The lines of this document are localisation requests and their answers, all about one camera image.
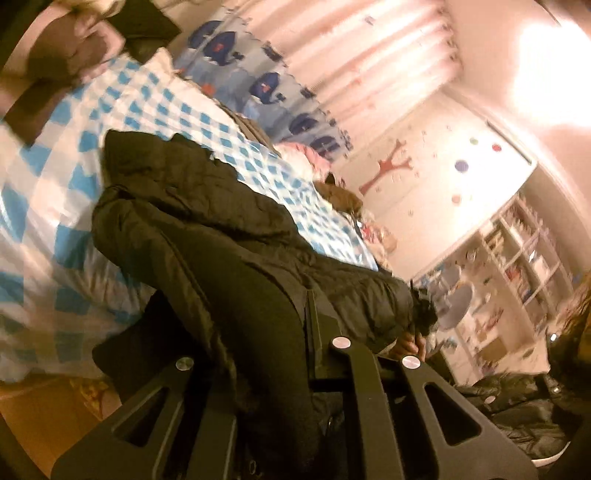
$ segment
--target black puffer jacket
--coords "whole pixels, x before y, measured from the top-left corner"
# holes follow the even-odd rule
[[[314,252],[285,207],[209,157],[181,135],[166,142],[109,131],[111,186],[95,208],[93,239],[112,262],[162,291],[184,328],[233,375],[267,458],[276,447],[278,463],[287,459],[295,478],[311,479],[321,425],[339,405],[324,397],[318,407],[309,391],[308,289],[319,313],[375,353],[411,325],[426,333],[436,318],[419,314],[423,303],[402,280]]]
[[[497,374],[458,387],[531,459],[560,453],[591,418],[591,374],[576,361],[584,326],[548,342],[548,374]]]

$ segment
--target shelf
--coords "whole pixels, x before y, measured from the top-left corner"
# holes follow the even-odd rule
[[[484,242],[488,252],[501,268],[521,255],[521,246],[509,233],[508,226],[502,218],[493,223],[493,231],[484,237]]]
[[[525,309],[536,332],[542,331],[551,319],[551,309],[542,290],[529,299]]]
[[[453,331],[456,334],[458,346],[460,346],[464,350],[464,352],[466,353],[466,356],[468,358],[468,361],[470,362],[470,367],[472,368],[473,373],[476,375],[477,379],[481,379],[482,378],[482,371],[480,370],[480,367],[476,363],[476,359],[474,358],[474,356],[470,352],[470,347],[468,346],[466,341],[462,338],[462,336],[460,335],[460,332],[457,331],[457,328],[454,328]]]
[[[499,221],[503,229],[505,230],[506,235],[508,235],[511,238],[513,245],[515,245],[518,248],[518,251],[513,255],[513,257],[508,262],[501,265],[501,268],[503,270],[506,270],[508,267],[517,262],[517,260],[519,260],[523,255],[526,255],[527,259],[529,259],[530,254],[526,254],[526,252],[529,251],[532,244],[538,242],[540,230],[537,229],[531,237],[529,237],[526,241],[522,243],[522,245],[520,245],[519,240],[515,238],[515,235],[511,232],[511,227],[507,224],[505,219],[501,217]]]
[[[525,303],[541,288],[540,279],[523,258],[517,259],[513,265],[505,269],[504,273],[510,288],[515,292],[521,303]]]
[[[505,315],[512,315],[518,324],[521,325],[521,336],[515,336],[516,338],[513,339],[515,342],[514,345],[511,345],[508,341],[506,341],[506,336],[504,337],[504,342],[506,343],[507,349],[512,351],[521,346],[523,343],[533,341],[535,337],[534,327],[530,321],[530,317],[525,309],[523,301],[519,295],[517,295],[517,292],[511,287],[509,279],[505,274],[505,270],[503,270],[502,266],[492,256],[490,249],[482,237],[480,238],[480,241],[482,248],[488,253],[490,262],[493,265],[492,276],[495,279],[497,285],[499,285],[499,291],[497,295],[498,297],[504,299],[508,309]]]
[[[524,249],[524,256],[540,282],[545,283],[558,269],[560,259],[545,235]]]
[[[572,285],[568,276],[566,276],[566,272],[564,272],[563,268],[560,268],[560,265],[557,265],[545,283],[544,294],[550,305],[550,309],[555,315],[558,313],[561,302],[567,300],[572,295]]]
[[[527,308],[527,306],[541,293],[543,288],[544,285],[540,285],[538,288],[536,288],[535,292],[533,292],[531,296],[524,302],[523,306]]]
[[[521,214],[521,220],[530,225],[530,227],[532,227],[533,229],[538,229],[540,227],[538,219],[534,216],[530,208],[519,197],[519,195],[515,196],[515,205],[517,206],[518,211]]]

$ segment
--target blue and white checkered duvet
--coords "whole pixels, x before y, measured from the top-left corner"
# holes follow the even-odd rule
[[[285,205],[316,251],[376,268],[313,186],[174,77],[167,53],[144,67],[122,56],[59,104],[33,147],[0,125],[0,380],[30,371],[99,376],[92,348],[131,325],[152,294],[99,253],[90,235],[109,129],[182,133],[232,164],[252,190]]]

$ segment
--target silver bolt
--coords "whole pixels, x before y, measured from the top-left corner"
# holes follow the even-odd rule
[[[402,364],[409,370],[415,370],[421,366],[421,361],[412,355],[407,355],[402,359]]]
[[[195,365],[195,361],[189,356],[184,356],[177,360],[177,369],[179,369],[181,372],[191,370],[193,365]]]
[[[351,346],[351,340],[347,337],[336,337],[333,338],[333,346],[340,350],[345,350]]]

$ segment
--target curtain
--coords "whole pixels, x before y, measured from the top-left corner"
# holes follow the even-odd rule
[[[310,145],[330,161],[461,70],[437,0],[228,0],[175,67],[274,142]]]

